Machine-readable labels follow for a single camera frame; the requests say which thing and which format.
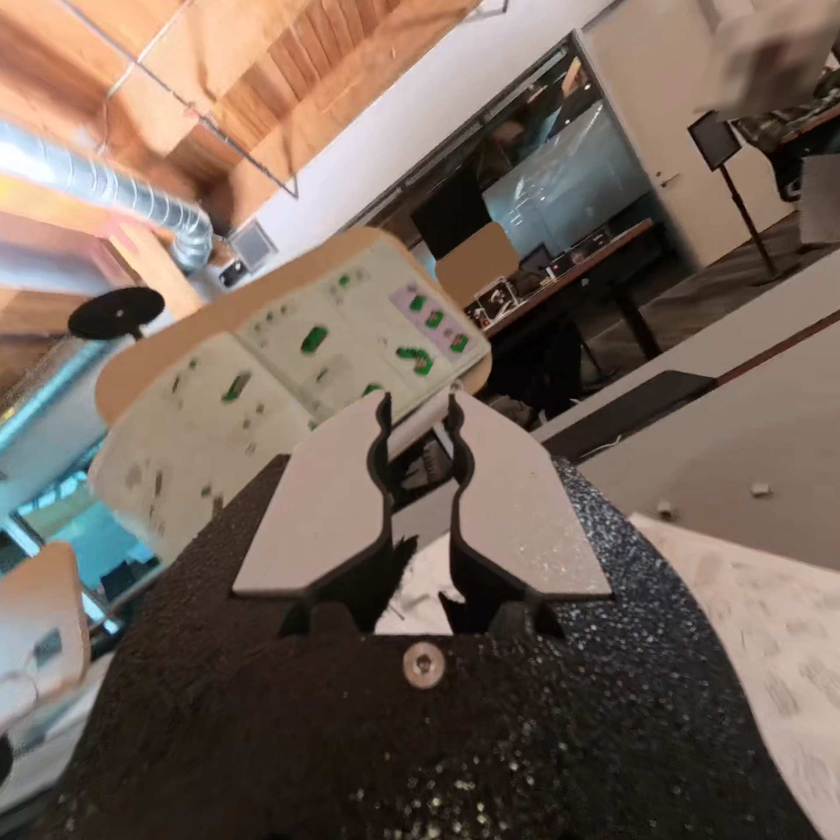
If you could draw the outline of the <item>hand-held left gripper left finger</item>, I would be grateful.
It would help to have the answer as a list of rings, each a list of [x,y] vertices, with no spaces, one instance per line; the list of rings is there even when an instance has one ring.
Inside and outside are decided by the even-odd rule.
[[[375,624],[393,593],[385,485],[392,399],[371,392],[321,423],[291,454],[233,593],[307,608],[338,602]]]

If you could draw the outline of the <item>white printed paper bag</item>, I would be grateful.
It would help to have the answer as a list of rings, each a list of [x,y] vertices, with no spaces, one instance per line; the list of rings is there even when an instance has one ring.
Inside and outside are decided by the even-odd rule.
[[[839,837],[838,572],[681,528],[640,512],[587,535],[611,601],[560,603],[584,672],[619,700],[685,711],[712,761],[746,770],[737,732],[759,737],[819,838]]]

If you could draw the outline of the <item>silver ventilation duct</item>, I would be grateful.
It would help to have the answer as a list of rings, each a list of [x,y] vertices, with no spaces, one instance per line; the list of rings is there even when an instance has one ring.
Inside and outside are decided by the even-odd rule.
[[[1,121],[1,170],[168,230],[173,236],[171,255],[185,275],[204,268],[211,257],[213,226],[200,206],[5,119]]]

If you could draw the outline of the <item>black music stand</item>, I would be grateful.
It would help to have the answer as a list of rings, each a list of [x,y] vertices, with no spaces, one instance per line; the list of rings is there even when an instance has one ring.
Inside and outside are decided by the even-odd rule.
[[[780,267],[772,258],[766,248],[763,239],[756,228],[751,215],[746,207],[742,196],[735,186],[728,171],[727,163],[732,157],[740,152],[742,146],[734,130],[727,121],[720,121],[716,111],[704,113],[697,121],[693,122],[687,129],[690,138],[699,151],[702,159],[711,172],[719,172],[724,181],[730,198],[738,210],[744,222],[750,239],[758,251],[759,257],[766,269],[767,278],[756,280],[753,287],[768,286],[772,282],[786,280],[801,267],[799,262],[794,262],[785,268]]]

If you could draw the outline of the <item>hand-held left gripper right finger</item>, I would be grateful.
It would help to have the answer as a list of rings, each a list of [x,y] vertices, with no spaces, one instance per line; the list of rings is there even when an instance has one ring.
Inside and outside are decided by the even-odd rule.
[[[457,489],[449,573],[452,624],[492,624],[507,605],[534,616],[563,602],[611,601],[613,588],[548,450],[457,390],[448,399]]]

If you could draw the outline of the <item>long wooden-edged table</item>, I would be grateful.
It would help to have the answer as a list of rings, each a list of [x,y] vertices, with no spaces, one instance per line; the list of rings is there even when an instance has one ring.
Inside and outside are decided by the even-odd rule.
[[[668,255],[665,228],[647,218],[597,249],[573,249],[546,268],[546,277],[521,295],[508,278],[483,290],[465,313],[488,338],[510,333],[524,338],[527,330],[570,318],[587,301],[604,299],[617,310],[643,357],[662,354],[656,337],[636,303],[632,285]]]

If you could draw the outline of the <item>wall vent grille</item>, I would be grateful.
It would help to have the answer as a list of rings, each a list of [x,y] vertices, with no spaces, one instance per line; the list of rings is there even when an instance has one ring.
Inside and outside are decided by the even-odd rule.
[[[258,220],[253,219],[228,240],[237,259],[253,272],[277,254],[277,246]]]

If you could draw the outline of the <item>black wall monitor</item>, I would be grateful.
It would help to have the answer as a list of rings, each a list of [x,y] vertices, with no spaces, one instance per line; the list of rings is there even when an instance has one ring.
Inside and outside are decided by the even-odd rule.
[[[411,219],[432,257],[441,259],[491,223],[480,185],[469,168],[447,179]]]

